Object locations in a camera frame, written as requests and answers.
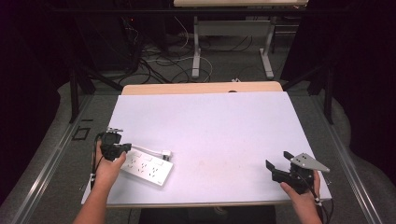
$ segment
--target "white cord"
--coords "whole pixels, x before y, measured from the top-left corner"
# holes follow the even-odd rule
[[[154,150],[151,150],[151,149],[148,149],[148,148],[145,148],[145,147],[138,147],[138,146],[134,146],[134,145],[131,145],[131,147],[133,147],[135,149],[138,149],[138,150],[146,151],[146,152],[148,152],[150,154],[159,155],[159,156],[170,157],[172,155],[172,152],[170,150],[162,150],[160,152],[160,151],[154,151]]]
[[[181,27],[183,27],[184,32],[185,32],[185,34],[186,34],[186,43],[185,43],[183,46],[180,47],[181,49],[183,49],[183,48],[186,47],[186,45],[189,43],[189,32],[187,32],[186,27],[184,27],[184,25],[181,24],[180,20],[179,20],[177,17],[175,17],[175,19],[178,21],[178,23],[181,25]]]

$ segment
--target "wooden desk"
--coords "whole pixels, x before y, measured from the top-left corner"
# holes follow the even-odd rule
[[[307,0],[175,0],[175,7],[276,7],[303,6]],[[268,79],[274,78],[274,73],[268,59],[268,51],[274,35],[276,17],[269,21],[198,21],[194,17],[194,59],[191,76],[199,77],[201,49],[200,35],[251,35],[264,36],[263,48],[260,49],[264,72]]]
[[[161,187],[121,171],[108,207],[285,203],[290,199],[265,160],[288,171],[284,150],[314,157],[277,82],[127,86],[109,126],[124,130],[122,143],[171,150],[174,167]],[[332,197],[326,185],[320,195]]]

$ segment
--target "person's forearm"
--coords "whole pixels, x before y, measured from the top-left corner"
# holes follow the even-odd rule
[[[105,223],[108,188],[95,186],[73,223]]]
[[[322,224],[319,216],[299,217],[302,224]]]

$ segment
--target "hand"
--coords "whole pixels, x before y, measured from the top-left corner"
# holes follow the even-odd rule
[[[110,191],[114,182],[116,182],[117,176],[120,173],[120,168],[126,160],[126,153],[122,152],[120,157],[114,161],[106,160],[102,155],[100,146],[102,141],[98,141],[96,145],[96,166],[99,164],[96,170],[95,185],[93,186]]]
[[[306,193],[298,194],[287,183],[280,183],[280,187],[289,195],[292,201],[294,211],[303,224],[317,224],[321,223],[318,216],[317,206],[315,204],[312,192],[308,190]],[[320,178],[318,171],[314,171],[314,191],[319,196]]]

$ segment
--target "electrical outlet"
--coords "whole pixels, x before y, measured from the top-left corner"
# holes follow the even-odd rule
[[[172,167],[172,162],[164,161],[142,151],[132,149],[126,155],[126,161],[121,166],[121,169],[162,186]]]

